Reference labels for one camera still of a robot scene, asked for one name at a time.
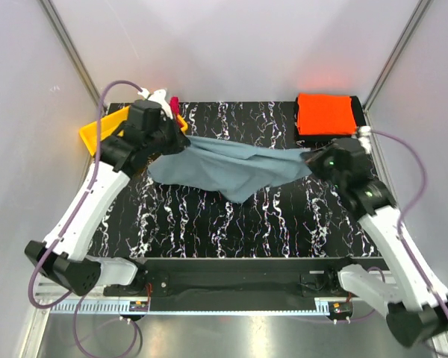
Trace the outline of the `blue-grey t shirt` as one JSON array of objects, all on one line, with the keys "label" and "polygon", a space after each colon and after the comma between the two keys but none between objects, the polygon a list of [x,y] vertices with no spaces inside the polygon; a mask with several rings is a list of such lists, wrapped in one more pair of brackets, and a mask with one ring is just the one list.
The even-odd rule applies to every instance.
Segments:
[{"label": "blue-grey t shirt", "polygon": [[220,192],[243,203],[264,187],[276,187],[312,174],[298,148],[274,149],[222,139],[189,136],[190,145],[163,155],[148,167],[149,177],[164,185]]}]

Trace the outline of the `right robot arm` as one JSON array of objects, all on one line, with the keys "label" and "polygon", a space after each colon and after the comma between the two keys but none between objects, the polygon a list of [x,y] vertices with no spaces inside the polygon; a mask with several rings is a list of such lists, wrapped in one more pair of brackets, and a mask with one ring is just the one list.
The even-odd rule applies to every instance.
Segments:
[{"label": "right robot arm", "polygon": [[398,343],[411,348],[448,331],[448,288],[415,245],[389,189],[370,176],[369,153],[361,140],[345,137],[305,163],[318,179],[335,186],[342,205],[376,244],[395,284],[345,258],[324,277],[324,286],[331,295],[358,296],[385,318]]}]

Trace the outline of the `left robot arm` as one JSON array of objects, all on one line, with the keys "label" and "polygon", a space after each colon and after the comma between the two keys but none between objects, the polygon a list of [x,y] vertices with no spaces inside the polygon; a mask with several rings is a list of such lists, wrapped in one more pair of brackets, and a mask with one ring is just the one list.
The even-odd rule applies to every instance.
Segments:
[{"label": "left robot arm", "polygon": [[157,156],[177,154],[189,144],[166,100],[149,97],[128,106],[126,118],[100,142],[90,173],[61,220],[43,240],[25,246],[34,274],[77,296],[109,285],[139,295],[146,288],[146,277],[135,263],[120,257],[90,257],[88,245],[130,179]]}]

